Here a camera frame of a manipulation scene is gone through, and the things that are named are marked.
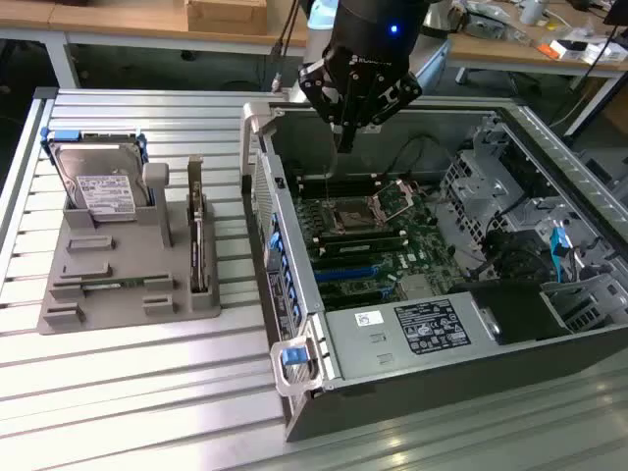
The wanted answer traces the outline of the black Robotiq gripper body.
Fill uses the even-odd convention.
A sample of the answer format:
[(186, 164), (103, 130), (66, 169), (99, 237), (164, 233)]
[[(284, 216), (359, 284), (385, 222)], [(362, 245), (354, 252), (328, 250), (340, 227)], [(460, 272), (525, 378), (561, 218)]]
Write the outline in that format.
[(340, 1), (322, 58), (343, 98), (351, 79), (410, 73), (409, 56), (428, 13), (426, 1)]

